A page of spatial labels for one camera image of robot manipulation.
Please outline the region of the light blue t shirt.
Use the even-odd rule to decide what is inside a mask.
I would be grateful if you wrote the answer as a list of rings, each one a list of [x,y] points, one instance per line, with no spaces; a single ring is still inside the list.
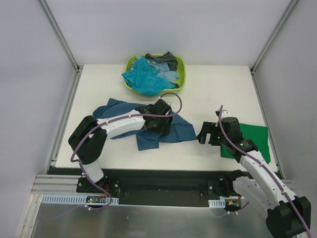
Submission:
[[[166,62],[157,62],[153,59],[147,59],[142,56],[136,56],[132,62],[130,69],[139,69],[142,71],[149,71],[150,73],[165,78],[170,82],[174,82],[179,78],[176,71],[170,70]]]

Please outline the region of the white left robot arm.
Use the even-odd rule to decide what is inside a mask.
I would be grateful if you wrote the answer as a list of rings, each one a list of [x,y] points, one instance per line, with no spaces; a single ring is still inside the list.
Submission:
[[[71,161],[74,162],[77,157],[89,178],[88,188],[94,193],[99,193],[105,186],[105,176],[100,167],[99,157],[108,139],[140,129],[168,135],[172,121],[171,106],[163,99],[106,119],[86,116],[68,139],[68,144],[73,150]]]

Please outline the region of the folded green t shirt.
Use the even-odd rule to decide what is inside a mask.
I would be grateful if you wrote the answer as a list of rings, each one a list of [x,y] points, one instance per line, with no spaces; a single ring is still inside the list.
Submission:
[[[271,156],[268,145],[268,128],[244,123],[241,123],[239,126],[243,138],[252,140],[258,147],[266,163],[269,164],[271,162]]]

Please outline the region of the dark blue t shirt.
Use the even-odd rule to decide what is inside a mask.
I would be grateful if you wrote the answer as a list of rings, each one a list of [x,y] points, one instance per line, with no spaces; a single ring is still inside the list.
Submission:
[[[144,106],[144,104],[129,103],[110,98],[105,106],[96,108],[92,116],[95,119],[106,119],[128,113],[137,107]],[[193,125],[179,115],[174,116],[168,136],[146,129],[140,129],[120,134],[112,139],[121,139],[131,135],[136,136],[139,151],[158,149],[160,143],[179,143],[196,139]]]

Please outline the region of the right aluminium frame post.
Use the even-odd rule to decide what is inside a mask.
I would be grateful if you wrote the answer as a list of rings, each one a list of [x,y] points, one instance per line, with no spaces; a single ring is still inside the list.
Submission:
[[[285,8],[284,12],[282,13],[281,17],[279,18],[276,26],[274,27],[272,33],[270,34],[269,38],[267,39],[264,47],[262,48],[260,54],[258,55],[255,63],[250,68],[251,75],[254,75],[257,69],[259,68],[260,64],[264,60],[266,54],[270,50],[270,48],[273,46],[273,43],[277,39],[279,33],[283,29],[284,25],[286,24],[287,20],[297,7],[299,0],[290,0],[287,7]]]

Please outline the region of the turquoise t shirt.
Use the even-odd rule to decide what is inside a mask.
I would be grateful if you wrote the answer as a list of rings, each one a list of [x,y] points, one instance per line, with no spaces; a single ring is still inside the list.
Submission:
[[[163,90],[176,89],[179,87],[175,81],[170,82],[149,71],[142,71],[139,69],[129,69],[122,74],[122,77],[126,85],[132,90],[146,96],[155,96]]]

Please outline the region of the lime green plastic basket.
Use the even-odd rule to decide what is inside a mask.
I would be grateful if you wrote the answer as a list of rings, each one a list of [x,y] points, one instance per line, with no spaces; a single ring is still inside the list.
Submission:
[[[129,60],[128,60],[128,63],[126,65],[126,71],[130,69],[130,66],[132,64],[132,62],[135,60],[136,56],[132,56]],[[185,86],[185,82],[186,82],[186,69],[185,69],[185,64],[183,62],[183,59],[179,56],[175,56],[177,61],[178,61],[178,69],[177,69],[177,73],[179,75],[179,78],[175,81],[175,83],[177,83],[179,85],[178,88],[176,89],[166,89],[166,90],[163,90],[162,92],[160,92],[159,94],[157,95],[162,95],[164,93],[167,93],[167,92],[174,92],[174,93],[177,93],[179,92],[184,86]],[[130,90],[132,91],[133,93],[136,93],[136,94],[140,94],[134,90],[132,90],[129,86],[126,85],[125,81],[124,81],[124,84],[125,86]]]

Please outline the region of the dark grey t shirt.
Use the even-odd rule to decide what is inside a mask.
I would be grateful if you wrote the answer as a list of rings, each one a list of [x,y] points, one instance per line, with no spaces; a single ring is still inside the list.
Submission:
[[[167,65],[167,68],[169,69],[169,71],[177,71],[178,69],[178,61],[171,52],[167,52],[159,56],[145,54],[145,58],[149,60],[150,63]]]

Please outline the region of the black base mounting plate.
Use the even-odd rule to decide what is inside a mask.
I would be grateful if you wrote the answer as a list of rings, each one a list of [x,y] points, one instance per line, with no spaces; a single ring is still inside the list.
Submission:
[[[50,168],[49,175],[77,175],[76,192],[104,194],[121,205],[207,207],[209,200],[238,197],[227,184],[226,171],[104,169],[92,185],[80,169]]]

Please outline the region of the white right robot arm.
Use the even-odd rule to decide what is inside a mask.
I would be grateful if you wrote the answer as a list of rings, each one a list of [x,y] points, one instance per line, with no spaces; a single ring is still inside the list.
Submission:
[[[305,235],[311,238],[311,203],[294,193],[267,165],[255,143],[243,136],[235,117],[218,122],[203,122],[197,136],[199,143],[221,146],[252,176],[242,171],[227,173],[214,186],[215,193],[223,197],[239,194],[255,207],[265,219],[267,229],[274,238],[291,238]]]

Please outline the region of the left aluminium frame post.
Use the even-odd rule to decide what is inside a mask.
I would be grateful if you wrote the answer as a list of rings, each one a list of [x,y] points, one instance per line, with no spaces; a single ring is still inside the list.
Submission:
[[[37,0],[37,3],[39,4],[40,8],[42,9],[49,25],[51,26],[58,42],[60,43],[66,57],[68,58],[69,62],[71,63],[72,67],[76,72],[80,70],[80,65],[75,59],[75,56],[67,43],[67,40],[65,39],[65,36],[46,0]]]

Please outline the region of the aluminium frame post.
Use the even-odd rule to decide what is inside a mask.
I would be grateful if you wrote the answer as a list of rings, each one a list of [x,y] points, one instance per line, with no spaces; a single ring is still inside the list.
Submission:
[[[76,72],[80,70],[80,65],[75,59],[75,56],[67,43],[67,40],[65,39],[65,36],[46,0],[37,0],[37,3],[39,4],[40,8],[42,9],[49,25],[51,26],[58,42],[60,43],[66,57],[68,58],[69,62],[71,63],[72,67]]]
[[[254,75],[257,69],[259,68],[260,64],[264,60],[266,54],[270,50],[270,48],[273,46],[273,43],[277,39],[279,33],[283,29],[284,25],[286,24],[287,20],[297,7],[299,0],[290,0],[287,7],[285,8],[284,12],[282,13],[281,17],[279,18],[276,26],[274,27],[272,33],[270,34],[269,38],[267,39],[264,47],[262,48],[260,54],[258,55],[255,63],[250,68],[251,75]]]

